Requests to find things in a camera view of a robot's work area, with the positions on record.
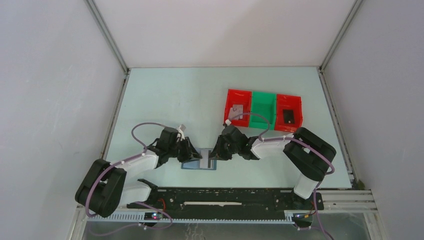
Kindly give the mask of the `blue leather card holder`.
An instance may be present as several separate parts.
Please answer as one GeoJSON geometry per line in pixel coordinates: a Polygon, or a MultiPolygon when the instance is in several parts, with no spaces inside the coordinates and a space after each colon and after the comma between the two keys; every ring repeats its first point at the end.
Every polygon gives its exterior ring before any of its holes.
{"type": "MultiPolygon", "coordinates": [[[[197,148],[196,150],[201,153],[201,150],[204,148],[197,148]]],[[[204,170],[204,171],[215,171],[217,169],[217,161],[215,159],[210,159],[212,164],[213,164],[213,168],[212,169],[200,169],[199,167],[199,161],[200,159],[196,159],[196,160],[192,160],[192,161],[188,161],[188,162],[184,162],[181,164],[181,169],[183,170],[204,170]]]]}

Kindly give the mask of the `white credit card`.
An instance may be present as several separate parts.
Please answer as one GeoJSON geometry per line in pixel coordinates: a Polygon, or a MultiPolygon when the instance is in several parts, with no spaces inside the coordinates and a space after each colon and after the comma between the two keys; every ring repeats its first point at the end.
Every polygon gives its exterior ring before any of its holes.
{"type": "Polygon", "coordinates": [[[229,108],[228,119],[230,121],[240,120],[243,118],[244,106],[242,104],[233,104],[229,108]]]}

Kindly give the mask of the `black credit card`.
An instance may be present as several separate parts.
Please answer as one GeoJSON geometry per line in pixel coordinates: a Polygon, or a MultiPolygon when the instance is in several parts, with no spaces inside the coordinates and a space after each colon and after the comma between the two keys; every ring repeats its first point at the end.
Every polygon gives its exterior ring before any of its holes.
{"type": "Polygon", "coordinates": [[[282,111],[284,124],[295,124],[295,113],[292,109],[284,109],[282,111]]]}

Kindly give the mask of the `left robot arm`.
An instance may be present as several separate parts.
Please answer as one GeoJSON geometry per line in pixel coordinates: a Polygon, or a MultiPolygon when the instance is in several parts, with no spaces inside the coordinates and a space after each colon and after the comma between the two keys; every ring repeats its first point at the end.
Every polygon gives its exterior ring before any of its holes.
{"type": "Polygon", "coordinates": [[[151,144],[142,144],[136,155],[111,163],[95,160],[75,193],[75,201],[85,207],[85,214],[109,217],[118,207],[140,202],[145,208],[153,208],[158,194],[153,185],[137,180],[141,173],[155,170],[169,159],[181,163],[199,160],[202,155],[184,135],[184,126],[177,128],[163,125],[160,136],[151,144]]]}

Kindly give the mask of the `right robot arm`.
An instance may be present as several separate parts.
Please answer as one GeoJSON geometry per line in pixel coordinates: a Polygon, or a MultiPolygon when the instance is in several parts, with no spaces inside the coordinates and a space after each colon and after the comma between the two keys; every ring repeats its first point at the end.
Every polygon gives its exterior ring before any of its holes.
{"type": "Polygon", "coordinates": [[[286,156],[300,171],[300,176],[291,194],[291,204],[304,209],[311,202],[311,195],[324,180],[335,172],[332,164],[337,151],[329,143],[305,127],[293,134],[279,137],[248,137],[234,125],[226,126],[217,138],[209,158],[227,161],[233,155],[245,160],[286,156]]]}

